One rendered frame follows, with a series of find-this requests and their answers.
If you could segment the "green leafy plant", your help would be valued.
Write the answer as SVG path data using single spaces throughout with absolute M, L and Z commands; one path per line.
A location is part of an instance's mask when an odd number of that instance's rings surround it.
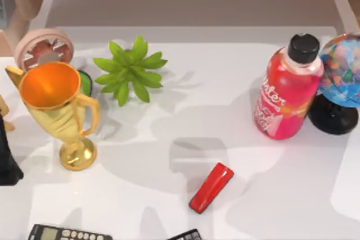
M 132 90 L 136 97 L 145 103 L 150 102 L 149 88 L 159 89 L 162 76 L 156 70 L 168 61 L 162 52 L 148 54 L 149 44 L 139 35 L 130 49 L 124 49 L 114 41 L 109 42 L 111 58 L 93 58 L 94 64 L 105 73 L 95 82 L 102 86 L 102 93 L 111 93 L 120 107 L 129 100 Z

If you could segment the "red stapler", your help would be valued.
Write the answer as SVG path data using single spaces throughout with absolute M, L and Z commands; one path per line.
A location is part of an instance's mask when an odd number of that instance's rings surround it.
M 190 200 L 189 207 L 197 214 L 202 214 L 233 176 L 234 172 L 230 168 L 218 162 Z

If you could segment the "green and black round object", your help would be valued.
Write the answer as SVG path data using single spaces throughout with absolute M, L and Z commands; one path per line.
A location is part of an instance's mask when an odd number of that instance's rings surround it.
M 81 78 L 81 88 L 82 88 L 83 94 L 90 97 L 92 95 L 92 89 L 93 89 L 92 78 L 85 71 L 78 70 L 78 73 Z

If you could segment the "red bottle with black cap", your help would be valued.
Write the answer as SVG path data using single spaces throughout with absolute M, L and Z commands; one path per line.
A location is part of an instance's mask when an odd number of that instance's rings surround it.
M 288 139 L 302 127 L 323 78 L 319 50 L 315 36 L 295 34 L 269 60 L 254 108 L 255 124 L 264 135 Z

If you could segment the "gold trophy cup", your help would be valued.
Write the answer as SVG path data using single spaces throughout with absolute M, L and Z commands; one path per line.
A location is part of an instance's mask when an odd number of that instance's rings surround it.
M 91 166 L 97 148 L 88 136 L 100 122 L 100 104 L 83 93 L 77 69 L 64 62 L 49 62 L 27 72 L 10 65 L 5 71 L 37 124 L 63 142 L 61 165 L 71 171 Z

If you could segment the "colourful globe on black stand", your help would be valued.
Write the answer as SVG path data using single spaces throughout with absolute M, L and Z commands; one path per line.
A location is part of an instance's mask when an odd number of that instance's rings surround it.
M 360 31 L 330 40 L 321 50 L 324 75 L 308 112 L 312 124 L 333 135 L 351 132 L 360 109 Z

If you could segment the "black calculator with pale keys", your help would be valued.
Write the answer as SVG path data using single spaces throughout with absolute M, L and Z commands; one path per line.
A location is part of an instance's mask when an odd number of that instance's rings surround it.
M 35 224 L 28 240 L 113 240 L 113 238 L 107 234 Z

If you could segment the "small wooden object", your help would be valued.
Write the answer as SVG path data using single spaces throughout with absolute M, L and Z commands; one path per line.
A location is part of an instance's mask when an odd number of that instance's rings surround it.
M 5 120 L 5 116 L 9 113 L 9 108 L 5 103 L 3 97 L 0 95 L 0 114 L 3 117 L 4 127 L 7 132 L 15 129 L 14 125 Z

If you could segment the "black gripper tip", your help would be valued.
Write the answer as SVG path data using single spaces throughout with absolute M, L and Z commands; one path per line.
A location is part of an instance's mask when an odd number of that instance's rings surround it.
M 23 177 L 23 171 L 12 156 L 3 116 L 0 114 L 0 186 L 16 185 Z

